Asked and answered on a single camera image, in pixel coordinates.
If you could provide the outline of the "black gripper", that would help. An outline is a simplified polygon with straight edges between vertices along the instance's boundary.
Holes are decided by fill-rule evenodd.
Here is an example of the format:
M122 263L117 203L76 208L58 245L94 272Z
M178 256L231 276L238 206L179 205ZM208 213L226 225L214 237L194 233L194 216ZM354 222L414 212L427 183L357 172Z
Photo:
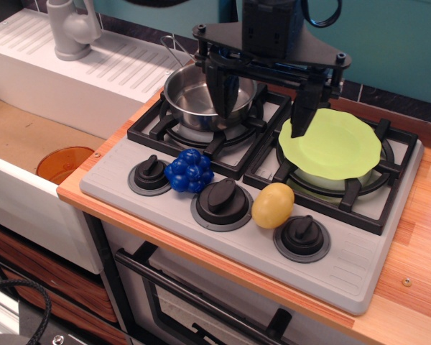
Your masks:
M241 21L198 24L198 65L203 69L213 108L227 119L238 100L239 79L295 89L291 138L305 135L321 99L338 98L351 57L309 30L324 29L343 9L314 20L307 1L244 1Z

